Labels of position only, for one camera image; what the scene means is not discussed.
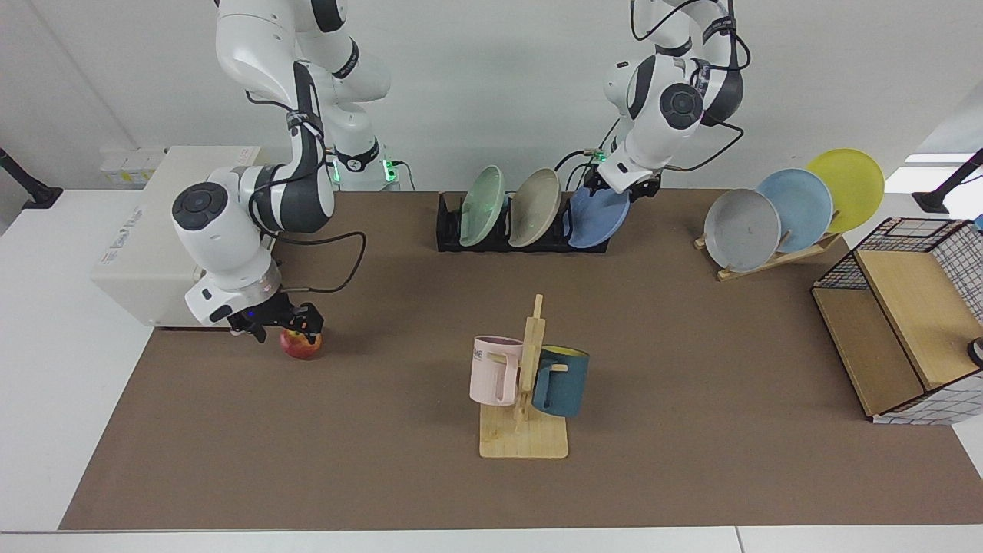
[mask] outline apple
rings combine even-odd
[[[307,340],[307,337],[301,333],[295,333],[286,329],[283,329],[283,332],[280,333],[280,349],[283,349],[283,352],[287,355],[297,359],[310,359],[318,352],[322,343],[323,339],[321,339],[320,335],[311,344]]]

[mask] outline teal mug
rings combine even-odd
[[[591,356],[579,349],[544,345],[533,390],[533,407],[555,416],[571,417],[580,412]]]

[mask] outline mug rim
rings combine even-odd
[[[522,342],[521,339],[515,339],[515,338],[509,338],[509,337],[502,337],[502,336],[493,336],[493,335],[476,336],[475,337],[475,340],[476,341],[480,341],[482,343],[487,343],[487,344],[490,344],[490,345],[523,345],[523,342]]]
[[[556,355],[564,355],[566,357],[590,357],[591,354],[584,351],[583,349],[577,349],[576,347],[570,347],[568,345],[557,345],[554,343],[544,344],[543,351],[548,351],[549,353],[554,353]]]

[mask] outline beige plate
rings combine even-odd
[[[543,237],[559,211],[559,178],[552,169],[540,169],[515,193],[511,202],[508,243],[525,248]]]

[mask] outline plate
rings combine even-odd
[[[758,185],[758,193],[768,198],[779,212],[781,236],[788,238],[779,252],[804,250],[823,237],[833,219],[833,196],[823,179],[804,169],[785,169]]]
[[[829,232],[847,232],[874,216],[884,200],[884,173],[877,161],[860,150],[830,150],[806,169],[823,179],[833,195],[837,216]]]
[[[564,232],[570,234],[570,246],[586,250],[609,240],[624,224],[630,206],[628,194],[605,188],[591,196],[590,189],[581,188],[570,198],[570,213],[563,221]]]
[[[778,250],[781,219],[775,206],[757,191],[731,190],[710,207],[704,231],[707,251],[717,265],[750,273]]]
[[[556,218],[561,199],[559,177],[552,169],[540,169],[526,179],[509,204],[509,245],[525,248],[542,238]]]
[[[491,165],[468,191],[461,206],[461,245],[477,246],[492,232],[505,203],[505,184],[501,169]]]

